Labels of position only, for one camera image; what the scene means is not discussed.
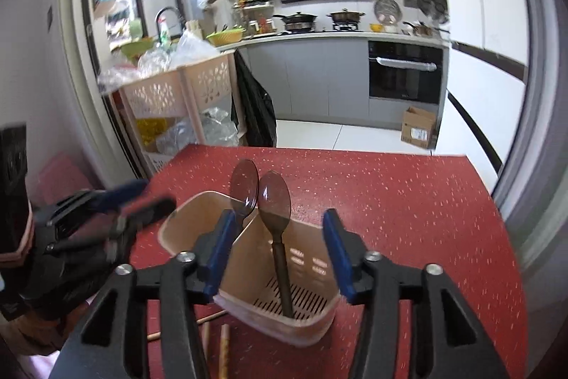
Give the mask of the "wooden chopstick with print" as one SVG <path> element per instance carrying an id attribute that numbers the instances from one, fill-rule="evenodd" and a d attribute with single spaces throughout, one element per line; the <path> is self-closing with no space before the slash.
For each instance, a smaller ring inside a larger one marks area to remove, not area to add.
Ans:
<path id="1" fill-rule="evenodd" d="M 213 320 L 218 319 L 218 318 L 222 318 L 226 314 L 227 314 L 226 310 L 220 310 L 220 311 L 213 313 L 212 315 L 207 315 L 207 316 L 204 316 L 203 318 L 199 318 L 196 321 L 196 323 L 197 323 L 197 325 L 203 325 L 206 322 L 213 321 Z M 147 339 L 148 342 L 153 342 L 153 341 L 158 341 L 161 338 L 161 336 L 162 336 L 162 333 L 160 331 L 157 331 L 157 332 L 148 334 L 146 339 Z"/>

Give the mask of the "kitchen faucet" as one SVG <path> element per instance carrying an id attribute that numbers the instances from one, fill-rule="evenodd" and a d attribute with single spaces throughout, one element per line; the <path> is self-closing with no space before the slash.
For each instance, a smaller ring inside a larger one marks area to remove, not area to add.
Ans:
<path id="1" fill-rule="evenodd" d="M 176 18 L 176 25 L 170 26 L 168 19 L 171 16 Z M 183 33 L 185 26 L 185 18 L 178 8 L 165 7 L 160 9 L 155 16 L 156 29 L 158 39 L 161 43 L 168 41 L 171 36 L 179 37 Z"/>

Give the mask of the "brown translucent spoon left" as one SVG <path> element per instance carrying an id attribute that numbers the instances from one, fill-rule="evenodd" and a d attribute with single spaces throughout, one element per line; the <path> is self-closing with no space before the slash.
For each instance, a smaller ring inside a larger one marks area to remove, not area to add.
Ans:
<path id="1" fill-rule="evenodd" d="M 244 222 L 257 206 L 259 175 L 251 159 L 241 159 L 235 166 L 230 179 L 229 196 L 237 223 L 244 228 Z"/>

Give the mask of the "brown translucent spoon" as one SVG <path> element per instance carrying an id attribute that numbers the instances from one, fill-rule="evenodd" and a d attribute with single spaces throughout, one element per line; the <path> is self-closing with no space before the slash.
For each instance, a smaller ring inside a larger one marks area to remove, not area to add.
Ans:
<path id="1" fill-rule="evenodd" d="M 244 228 L 244 222 L 257 206 L 259 175 L 251 159 L 241 159 L 235 166 L 230 179 L 229 196 L 237 223 Z"/>
<path id="2" fill-rule="evenodd" d="M 291 219 L 291 197 L 286 182 L 275 171 L 265 173 L 259 181 L 258 210 L 262 222 L 272 235 L 272 257 L 281 298 L 282 315 L 294 317 L 292 292 L 283 234 Z"/>

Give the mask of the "wooden chopstick on table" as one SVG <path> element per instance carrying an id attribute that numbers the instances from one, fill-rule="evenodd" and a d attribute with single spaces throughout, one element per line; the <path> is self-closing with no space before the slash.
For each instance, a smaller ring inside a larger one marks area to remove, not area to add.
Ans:
<path id="1" fill-rule="evenodd" d="M 230 326 L 222 325 L 219 338 L 219 379 L 228 378 L 228 358 L 230 343 Z"/>

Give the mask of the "beige plastic storage rack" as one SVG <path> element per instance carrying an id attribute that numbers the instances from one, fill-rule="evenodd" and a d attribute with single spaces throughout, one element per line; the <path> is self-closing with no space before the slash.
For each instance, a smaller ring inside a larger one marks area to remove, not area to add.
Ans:
<path id="1" fill-rule="evenodd" d="M 188 118 L 198 144 L 208 144 L 200 117 L 206 110 L 227 103 L 236 113 L 237 136 L 245 142 L 246 117 L 241 106 L 235 52 L 226 50 L 207 60 L 179 66 L 118 88 L 135 147 L 142 154 L 149 175 L 158 173 L 172 156 L 157 151 L 154 142 L 144 145 L 139 119 L 163 119 L 169 123 Z"/>

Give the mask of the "brown translucent spoon right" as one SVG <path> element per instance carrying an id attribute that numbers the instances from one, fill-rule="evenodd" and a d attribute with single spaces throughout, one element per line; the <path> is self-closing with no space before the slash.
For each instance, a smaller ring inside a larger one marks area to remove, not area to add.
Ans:
<path id="1" fill-rule="evenodd" d="M 262 222 L 272 235 L 272 257 L 281 298 L 282 315 L 294 317 L 292 292 L 283 234 L 291 219 L 291 197 L 286 182 L 275 171 L 265 173 L 259 181 L 258 210 Z"/>

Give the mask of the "pink plastic utensil holder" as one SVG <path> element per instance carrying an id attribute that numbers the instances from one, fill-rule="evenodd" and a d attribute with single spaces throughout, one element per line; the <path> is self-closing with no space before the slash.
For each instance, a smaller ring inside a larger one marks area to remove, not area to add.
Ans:
<path id="1" fill-rule="evenodd" d="M 213 190 L 192 196 L 162 224 L 158 241 L 170 255 L 195 247 L 213 231 L 232 198 Z M 253 329 L 296 347 L 320 341 L 331 326 L 341 295 L 322 228 L 292 220 L 284 234 L 294 316 L 282 315 L 272 258 L 272 235 L 258 212 L 244 223 L 233 243 L 215 304 Z"/>

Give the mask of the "black garment hanging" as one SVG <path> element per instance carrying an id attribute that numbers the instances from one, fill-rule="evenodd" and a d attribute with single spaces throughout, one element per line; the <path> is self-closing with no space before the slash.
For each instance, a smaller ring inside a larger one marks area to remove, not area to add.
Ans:
<path id="1" fill-rule="evenodd" d="M 241 109 L 246 124 L 246 143 L 252 147 L 276 147 L 276 115 L 272 97 L 252 75 L 239 51 L 234 53 Z"/>

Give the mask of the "green basket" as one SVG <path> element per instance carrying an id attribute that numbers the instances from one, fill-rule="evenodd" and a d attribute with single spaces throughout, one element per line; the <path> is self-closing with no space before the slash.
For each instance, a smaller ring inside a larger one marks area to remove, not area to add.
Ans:
<path id="1" fill-rule="evenodd" d="M 219 32 L 208 34 L 206 39 L 215 47 L 237 43 L 242 40 L 245 30 L 242 28 L 225 29 Z"/>

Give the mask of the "cardboard box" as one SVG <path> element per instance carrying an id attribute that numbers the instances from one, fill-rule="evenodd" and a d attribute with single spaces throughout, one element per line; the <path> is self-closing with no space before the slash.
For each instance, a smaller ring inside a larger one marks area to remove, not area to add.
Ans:
<path id="1" fill-rule="evenodd" d="M 400 139 L 408 144 L 427 149 L 433 136 L 436 114 L 415 107 L 408 107 L 403 114 Z"/>

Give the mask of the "black cooking pot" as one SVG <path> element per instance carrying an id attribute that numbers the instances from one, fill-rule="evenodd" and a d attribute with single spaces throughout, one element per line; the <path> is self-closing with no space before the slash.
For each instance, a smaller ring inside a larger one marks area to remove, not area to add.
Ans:
<path id="1" fill-rule="evenodd" d="M 293 15 L 280 15 L 280 13 L 275 13 L 272 15 L 273 18 L 278 18 L 284 23 L 284 28 L 288 32 L 312 32 L 315 27 L 316 15 L 310 15 L 309 13 L 303 13 L 298 11 Z"/>

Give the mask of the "brass lidded pot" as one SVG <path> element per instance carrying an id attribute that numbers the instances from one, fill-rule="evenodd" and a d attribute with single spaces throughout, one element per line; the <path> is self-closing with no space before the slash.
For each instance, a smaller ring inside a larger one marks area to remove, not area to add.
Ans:
<path id="1" fill-rule="evenodd" d="M 342 9 L 342 11 L 335 11 L 328 16 L 332 20 L 332 27 L 336 31 L 357 31 L 359 23 L 365 14 L 360 11 L 349 11 Z"/>

